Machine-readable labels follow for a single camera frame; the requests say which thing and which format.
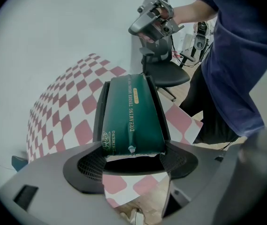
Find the person's hand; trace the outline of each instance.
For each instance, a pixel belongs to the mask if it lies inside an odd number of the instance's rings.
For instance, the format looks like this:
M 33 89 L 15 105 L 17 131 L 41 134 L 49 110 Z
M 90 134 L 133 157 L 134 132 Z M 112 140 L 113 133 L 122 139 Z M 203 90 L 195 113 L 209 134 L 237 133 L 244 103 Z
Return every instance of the person's hand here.
M 165 8 L 163 8 L 163 7 L 158 7 L 157 10 L 160 12 L 161 17 L 162 17 L 163 19 L 167 19 L 167 18 L 168 18 L 168 11 L 167 11 Z M 180 24 L 180 19 L 179 19 L 178 16 L 176 16 L 176 8 L 174 8 L 174 16 L 173 16 L 173 20 L 174 20 L 174 22 L 175 22 L 177 25 Z M 145 34 L 143 34 L 143 33 L 138 33 L 138 36 L 139 36 L 140 38 L 142 38 L 143 40 L 145 40 L 146 42 L 148 42 L 148 43 L 154 43 L 154 41 L 153 41 L 151 38 L 149 38 L 147 35 L 145 35 Z

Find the green plastic wrapper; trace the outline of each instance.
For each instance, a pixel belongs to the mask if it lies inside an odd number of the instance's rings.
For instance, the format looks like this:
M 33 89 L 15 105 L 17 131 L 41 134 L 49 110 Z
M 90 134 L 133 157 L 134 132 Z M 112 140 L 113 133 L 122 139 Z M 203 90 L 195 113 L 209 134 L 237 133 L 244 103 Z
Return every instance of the green plastic wrapper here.
M 113 78 L 102 128 L 104 156 L 165 152 L 152 95 L 143 74 Z

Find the black office chair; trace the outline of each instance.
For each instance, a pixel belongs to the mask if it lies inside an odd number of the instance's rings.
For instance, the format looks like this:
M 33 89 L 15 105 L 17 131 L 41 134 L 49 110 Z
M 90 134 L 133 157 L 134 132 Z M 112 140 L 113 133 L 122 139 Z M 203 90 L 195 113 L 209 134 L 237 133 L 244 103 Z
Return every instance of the black office chair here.
M 172 59 L 172 39 L 164 37 L 155 43 L 147 43 L 141 39 L 142 48 L 140 52 L 143 55 L 143 73 L 151 75 L 155 86 L 162 88 L 176 100 L 174 94 L 168 89 L 190 80 L 190 76 L 182 69 L 184 63 L 177 65 L 171 62 Z M 191 56 L 181 53 L 184 59 L 195 62 Z

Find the navy blue t-shirt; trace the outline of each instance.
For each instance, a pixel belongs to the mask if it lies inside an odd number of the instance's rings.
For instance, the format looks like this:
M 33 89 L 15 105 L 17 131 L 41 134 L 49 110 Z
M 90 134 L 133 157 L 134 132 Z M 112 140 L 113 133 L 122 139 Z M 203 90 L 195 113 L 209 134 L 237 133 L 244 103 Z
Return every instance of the navy blue t-shirt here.
M 239 136 L 264 127 L 249 92 L 267 69 L 267 27 L 246 0 L 201 0 L 218 12 L 202 73 L 214 104 Z

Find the checkered tablecloth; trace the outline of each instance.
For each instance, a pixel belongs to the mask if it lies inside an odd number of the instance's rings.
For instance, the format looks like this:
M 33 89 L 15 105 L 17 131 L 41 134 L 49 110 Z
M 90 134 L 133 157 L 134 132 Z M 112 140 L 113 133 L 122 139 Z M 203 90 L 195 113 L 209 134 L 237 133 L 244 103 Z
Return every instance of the checkered tablecloth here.
M 104 82 L 126 74 L 123 68 L 94 53 L 69 67 L 48 86 L 30 110 L 28 161 L 91 143 L 97 101 Z M 191 144 L 202 123 L 189 117 L 163 95 L 160 99 L 172 140 Z M 125 204 L 149 191 L 164 177 L 166 173 L 104 175 L 107 201 L 113 207 Z

